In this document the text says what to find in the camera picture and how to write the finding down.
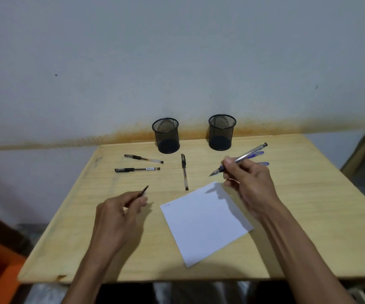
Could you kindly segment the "person's right hand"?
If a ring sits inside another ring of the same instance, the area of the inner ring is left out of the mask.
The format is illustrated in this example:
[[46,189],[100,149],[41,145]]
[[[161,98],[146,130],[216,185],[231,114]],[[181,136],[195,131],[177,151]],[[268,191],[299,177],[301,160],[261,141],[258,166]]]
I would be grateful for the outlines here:
[[285,206],[279,199],[270,170],[245,159],[240,163],[236,158],[226,156],[223,177],[235,177],[240,180],[240,190],[236,190],[245,208],[259,221],[284,213]]

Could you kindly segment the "person's left hand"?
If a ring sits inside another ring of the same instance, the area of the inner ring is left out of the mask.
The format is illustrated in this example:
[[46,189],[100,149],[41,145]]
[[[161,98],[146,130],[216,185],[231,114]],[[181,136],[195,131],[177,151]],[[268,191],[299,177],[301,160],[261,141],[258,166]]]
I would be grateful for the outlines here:
[[119,251],[124,246],[137,222],[137,217],[127,218],[127,207],[139,193],[126,192],[98,204],[89,248]]

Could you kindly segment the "clear gel pen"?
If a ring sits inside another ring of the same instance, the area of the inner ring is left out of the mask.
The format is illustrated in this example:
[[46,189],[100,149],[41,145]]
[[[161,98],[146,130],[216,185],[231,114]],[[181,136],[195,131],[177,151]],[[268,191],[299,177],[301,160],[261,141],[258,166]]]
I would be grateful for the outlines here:
[[[254,148],[254,149],[246,152],[245,154],[241,155],[240,157],[237,157],[236,160],[235,160],[235,162],[238,164],[238,163],[242,162],[245,159],[249,159],[251,156],[253,156],[253,154],[262,151],[267,146],[268,146],[268,143],[265,142],[265,143],[257,146],[256,148]],[[222,173],[222,172],[224,172],[224,170],[225,170],[225,166],[224,165],[220,165],[219,168],[217,168],[215,171],[213,171],[212,173],[210,173],[209,177],[212,177],[214,175],[217,175],[219,173]]]

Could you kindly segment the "person's right forearm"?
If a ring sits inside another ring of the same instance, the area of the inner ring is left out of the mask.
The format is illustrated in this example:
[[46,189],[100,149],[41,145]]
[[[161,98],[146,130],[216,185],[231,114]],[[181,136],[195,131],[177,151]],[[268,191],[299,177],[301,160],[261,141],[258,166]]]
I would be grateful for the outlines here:
[[279,199],[266,204],[259,220],[297,304],[356,304]]

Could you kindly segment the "person's left forearm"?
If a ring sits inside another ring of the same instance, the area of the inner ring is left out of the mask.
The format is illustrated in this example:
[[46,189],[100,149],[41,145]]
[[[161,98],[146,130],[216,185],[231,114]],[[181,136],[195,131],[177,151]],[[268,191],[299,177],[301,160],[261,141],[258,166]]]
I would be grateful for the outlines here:
[[95,304],[108,267],[117,252],[89,248],[61,304]]

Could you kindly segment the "black gel pen with label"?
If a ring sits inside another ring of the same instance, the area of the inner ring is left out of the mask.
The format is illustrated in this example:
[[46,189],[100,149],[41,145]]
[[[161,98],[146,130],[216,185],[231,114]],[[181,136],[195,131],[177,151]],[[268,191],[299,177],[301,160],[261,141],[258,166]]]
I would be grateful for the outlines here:
[[160,167],[145,167],[145,168],[115,168],[116,173],[130,173],[130,172],[141,172],[141,171],[159,171]]

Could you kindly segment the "white paper sheet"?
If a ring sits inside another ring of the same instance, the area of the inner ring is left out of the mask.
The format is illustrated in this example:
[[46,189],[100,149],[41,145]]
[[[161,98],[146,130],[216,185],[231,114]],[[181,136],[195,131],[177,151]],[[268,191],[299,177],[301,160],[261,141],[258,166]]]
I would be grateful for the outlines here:
[[254,229],[221,183],[160,206],[186,267]]

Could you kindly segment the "black mesh pen cup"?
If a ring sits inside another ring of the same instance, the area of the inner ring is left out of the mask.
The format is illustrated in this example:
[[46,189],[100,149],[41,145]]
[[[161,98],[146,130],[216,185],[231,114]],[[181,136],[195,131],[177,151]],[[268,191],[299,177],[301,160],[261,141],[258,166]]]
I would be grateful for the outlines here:
[[180,148],[179,122],[170,117],[161,118],[152,124],[156,144],[159,152],[164,154],[175,153]]
[[209,146],[215,151],[226,151],[231,147],[236,119],[226,114],[216,114],[209,118]]

